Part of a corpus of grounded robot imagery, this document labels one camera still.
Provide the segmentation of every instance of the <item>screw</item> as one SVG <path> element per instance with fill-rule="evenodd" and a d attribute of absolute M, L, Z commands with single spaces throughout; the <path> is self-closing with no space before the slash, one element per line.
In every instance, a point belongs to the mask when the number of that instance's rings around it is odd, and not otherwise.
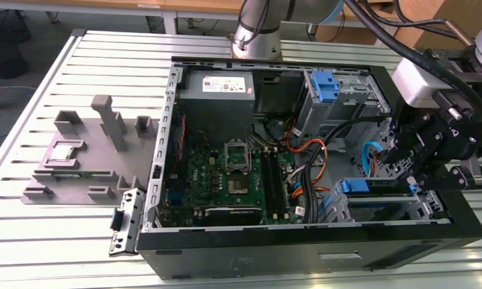
<path fill-rule="evenodd" d="M 455 120 L 463 119 L 462 114 L 457 111 L 455 108 L 449 108 L 449 114 L 451 115 L 451 117 L 453 117 Z"/>

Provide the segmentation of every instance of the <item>circuit board module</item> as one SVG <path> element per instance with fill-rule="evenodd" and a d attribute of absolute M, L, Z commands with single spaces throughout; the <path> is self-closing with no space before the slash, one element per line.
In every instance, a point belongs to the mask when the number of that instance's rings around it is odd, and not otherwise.
<path fill-rule="evenodd" d="M 262 212 L 260 224 L 278 225 L 295 222 L 287 203 L 286 176 L 291 169 L 292 157 L 288 152 L 275 154 L 278 160 L 276 190 L 283 204 L 280 216 L 267 212 L 268 198 L 266 196 L 264 173 L 262 159 L 267 152 L 250 150 L 248 170 L 229 170 L 228 164 L 246 163 L 243 149 L 229 149 L 227 160 L 224 150 L 193 150 L 187 160 L 187 180 L 184 190 L 171 190 L 167 194 L 165 207 L 169 222 L 175 226 L 196 226 L 196 211 L 215 208 L 244 208 Z"/>

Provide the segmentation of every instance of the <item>gray 3d-printed holder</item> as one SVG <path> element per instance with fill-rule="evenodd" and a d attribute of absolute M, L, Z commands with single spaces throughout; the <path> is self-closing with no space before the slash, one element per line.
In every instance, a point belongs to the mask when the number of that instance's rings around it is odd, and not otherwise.
<path fill-rule="evenodd" d="M 95 96 L 101 119 L 60 111 L 58 131 L 22 192 L 25 204 L 116 205 L 123 192 L 147 189 L 156 124 L 148 116 L 124 120 L 111 104 L 111 96 Z"/>

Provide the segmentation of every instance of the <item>power supply label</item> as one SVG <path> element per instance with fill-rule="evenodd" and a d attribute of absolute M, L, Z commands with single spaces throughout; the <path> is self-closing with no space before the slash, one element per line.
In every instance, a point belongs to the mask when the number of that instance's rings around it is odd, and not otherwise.
<path fill-rule="evenodd" d="M 203 92 L 246 93 L 244 78 L 208 76 L 203 78 Z"/>

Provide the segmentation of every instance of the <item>sticker label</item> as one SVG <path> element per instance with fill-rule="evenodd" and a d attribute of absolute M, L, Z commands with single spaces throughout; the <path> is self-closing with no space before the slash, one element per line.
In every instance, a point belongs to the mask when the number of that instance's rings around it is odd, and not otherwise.
<path fill-rule="evenodd" d="M 153 8 L 153 9 L 160 9 L 159 5 L 149 5 L 149 4 L 137 4 L 139 8 Z"/>
<path fill-rule="evenodd" d="M 299 137 L 302 131 L 298 128 L 291 128 L 291 132 Z"/>
<path fill-rule="evenodd" d="M 246 93 L 243 77 L 205 77 L 203 79 L 203 92 Z"/>
<path fill-rule="evenodd" d="M 299 215 L 303 217 L 303 215 L 306 215 L 306 209 L 296 206 L 296 209 L 295 209 L 295 215 Z"/>

